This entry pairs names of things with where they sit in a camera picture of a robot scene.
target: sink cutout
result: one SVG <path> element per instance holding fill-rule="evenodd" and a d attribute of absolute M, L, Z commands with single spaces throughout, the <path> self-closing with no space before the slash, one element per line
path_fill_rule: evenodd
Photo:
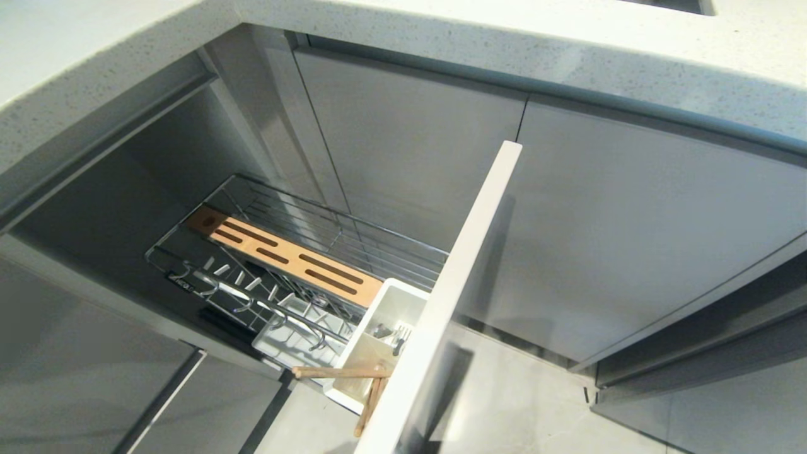
<path fill-rule="evenodd" d="M 657 6 L 669 10 L 678 10 L 696 15 L 714 16 L 714 9 L 710 0 L 622 0 L 623 2 L 640 3 L 642 5 Z"/>

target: gray cabinet door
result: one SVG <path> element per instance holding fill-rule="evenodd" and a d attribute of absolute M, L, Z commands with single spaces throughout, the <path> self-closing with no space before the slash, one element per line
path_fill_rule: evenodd
<path fill-rule="evenodd" d="M 279 381 L 208 356 L 135 453 L 239 452 L 279 389 Z"/>
<path fill-rule="evenodd" d="M 0 452 L 112 452 L 193 347 L 0 259 Z"/>
<path fill-rule="evenodd" d="M 489 301 L 471 312 L 577 361 L 807 230 L 803 167 L 533 100 L 519 142 Z"/>
<path fill-rule="evenodd" d="M 804 452 L 805 374 L 802 358 L 595 412 L 697 454 Z"/>
<path fill-rule="evenodd" d="M 353 215 L 449 250 L 496 150 L 516 140 L 527 94 L 310 48 L 295 56 Z"/>

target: floor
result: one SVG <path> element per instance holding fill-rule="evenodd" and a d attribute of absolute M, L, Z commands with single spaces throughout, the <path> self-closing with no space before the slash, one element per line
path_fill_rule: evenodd
<path fill-rule="evenodd" d="M 588 409 L 593 383 L 461 326 L 467 370 L 426 447 L 439 454 L 678 454 Z M 256 454 L 348 454 L 358 417 L 298 384 Z"/>

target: wooden stick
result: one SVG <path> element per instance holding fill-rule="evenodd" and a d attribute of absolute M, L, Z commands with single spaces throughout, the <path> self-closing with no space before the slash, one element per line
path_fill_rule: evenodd
<path fill-rule="evenodd" d="M 293 367 L 297 378 L 388 378 L 392 372 L 376 369 L 337 369 Z"/>
<path fill-rule="evenodd" d="M 381 379 L 381 385 L 378 387 L 378 400 L 375 401 L 376 405 L 373 406 L 373 410 L 375 410 L 375 407 L 378 405 L 378 401 L 381 400 L 381 394 L 384 393 L 384 389 L 387 387 L 387 383 L 389 382 L 390 382 L 389 377 Z"/>
<path fill-rule="evenodd" d="M 358 417 L 358 422 L 356 423 L 356 428 L 353 429 L 353 436 L 360 437 L 362 436 L 362 432 L 364 431 L 364 427 L 367 425 L 367 421 L 370 421 L 370 416 L 373 414 L 374 404 L 378 403 L 378 391 L 381 387 L 381 381 L 385 380 L 383 378 L 374 378 L 372 385 L 370 385 L 370 393 L 367 394 L 367 401 L 364 404 L 364 410 L 362 411 L 362 416 Z"/>

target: speckled countertop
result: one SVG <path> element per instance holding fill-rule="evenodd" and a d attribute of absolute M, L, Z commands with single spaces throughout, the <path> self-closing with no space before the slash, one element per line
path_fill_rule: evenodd
<path fill-rule="evenodd" d="M 617 0 L 139 0 L 125 7 L 118 0 L 6 0 L 0 175 L 77 119 L 242 22 L 807 141 L 807 2 L 712 2 L 714 16 Z"/>

